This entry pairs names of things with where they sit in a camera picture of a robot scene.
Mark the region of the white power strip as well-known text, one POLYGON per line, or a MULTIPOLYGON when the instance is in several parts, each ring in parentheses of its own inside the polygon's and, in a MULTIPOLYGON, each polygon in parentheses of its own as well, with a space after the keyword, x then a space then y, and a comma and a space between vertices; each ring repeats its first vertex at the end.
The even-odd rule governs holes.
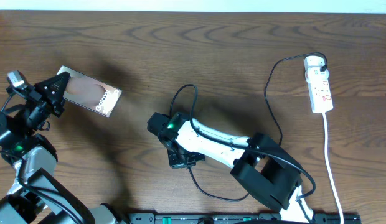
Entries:
POLYGON ((305 78, 308 83, 309 99, 313 113, 326 113, 333 109, 329 86, 329 71, 321 71, 320 67, 309 67, 305 78))

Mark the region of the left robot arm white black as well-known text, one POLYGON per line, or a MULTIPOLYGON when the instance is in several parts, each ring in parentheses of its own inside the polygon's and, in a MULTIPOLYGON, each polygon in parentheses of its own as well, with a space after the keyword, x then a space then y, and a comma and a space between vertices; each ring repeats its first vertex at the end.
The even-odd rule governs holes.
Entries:
POLYGON ((107 203, 88 208, 54 178, 58 156, 40 131, 49 130, 50 115, 63 113, 70 74, 31 85, 14 70, 7 80, 9 97, 19 95, 25 103, 0 109, 0 155, 16 171, 12 187, 0 200, 0 223, 32 223, 46 208, 51 212, 42 223, 129 223, 107 203))

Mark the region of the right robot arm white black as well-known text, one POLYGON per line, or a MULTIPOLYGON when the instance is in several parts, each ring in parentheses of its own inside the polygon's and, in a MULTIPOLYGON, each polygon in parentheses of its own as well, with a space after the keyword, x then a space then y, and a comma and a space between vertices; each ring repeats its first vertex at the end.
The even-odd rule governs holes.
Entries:
POLYGON ((154 113, 147 129, 167 149, 173 169, 191 169, 210 157, 230 168, 232 177, 283 221, 314 223, 314 212, 305 202, 301 164, 267 135, 232 136, 211 129, 183 113, 154 113))

